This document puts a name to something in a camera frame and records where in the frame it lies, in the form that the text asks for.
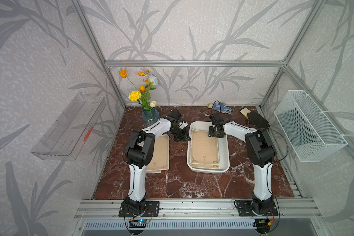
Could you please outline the beige stationery sheet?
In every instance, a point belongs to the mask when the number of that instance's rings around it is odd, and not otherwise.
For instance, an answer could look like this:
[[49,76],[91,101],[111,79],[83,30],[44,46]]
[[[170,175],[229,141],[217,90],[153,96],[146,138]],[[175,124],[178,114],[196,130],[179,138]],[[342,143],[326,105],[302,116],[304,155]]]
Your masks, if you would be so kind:
[[155,140],[153,157],[147,166],[147,173],[161,173],[162,171],[169,170],[169,139],[168,135],[161,135]]

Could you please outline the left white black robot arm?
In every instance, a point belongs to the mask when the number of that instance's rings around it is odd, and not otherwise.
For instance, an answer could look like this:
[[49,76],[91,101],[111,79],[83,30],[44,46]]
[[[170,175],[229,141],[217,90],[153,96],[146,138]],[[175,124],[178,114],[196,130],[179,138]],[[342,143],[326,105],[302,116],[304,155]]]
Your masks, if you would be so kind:
[[127,204],[138,207],[146,201],[147,166],[153,157],[155,141],[165,133],[173,136],[177,142],[191,140],[188,123],[180,118],[161,118],[151,126],[134,130],[131,134],[124,152],[131,174],[129,194],[124,200]]

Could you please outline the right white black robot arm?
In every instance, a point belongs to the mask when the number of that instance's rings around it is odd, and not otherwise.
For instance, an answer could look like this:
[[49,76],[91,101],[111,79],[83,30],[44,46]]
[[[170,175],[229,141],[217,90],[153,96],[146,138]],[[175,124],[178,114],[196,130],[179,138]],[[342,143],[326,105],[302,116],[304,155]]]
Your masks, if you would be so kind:
[[246,144],[247,156],[254,167],[255,184],[252,194],[252,208],[257,214],[265,211],[272,204],[271,169],[276,151],[268,131],[254,129],[225,121],[219,113],[210,116],[209,136],[223,138],[225,135],[236,137]]

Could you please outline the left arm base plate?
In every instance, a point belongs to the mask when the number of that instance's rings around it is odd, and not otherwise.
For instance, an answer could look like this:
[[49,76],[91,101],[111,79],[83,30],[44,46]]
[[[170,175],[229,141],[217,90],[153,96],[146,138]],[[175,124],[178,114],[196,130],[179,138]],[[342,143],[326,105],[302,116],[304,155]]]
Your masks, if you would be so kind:
[[123,201],[121,203],[119,217],[158,217],[160,209],[159,201],[146,201],[140,202]]

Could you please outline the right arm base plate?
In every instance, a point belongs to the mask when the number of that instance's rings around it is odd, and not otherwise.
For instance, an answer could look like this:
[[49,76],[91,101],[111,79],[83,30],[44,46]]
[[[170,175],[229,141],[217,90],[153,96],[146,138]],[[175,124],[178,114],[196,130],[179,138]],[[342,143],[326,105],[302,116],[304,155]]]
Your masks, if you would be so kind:
[[235,208],[239,216],[279,216],[278,208],[273,198],[259,201],[255,200],[235,200]]

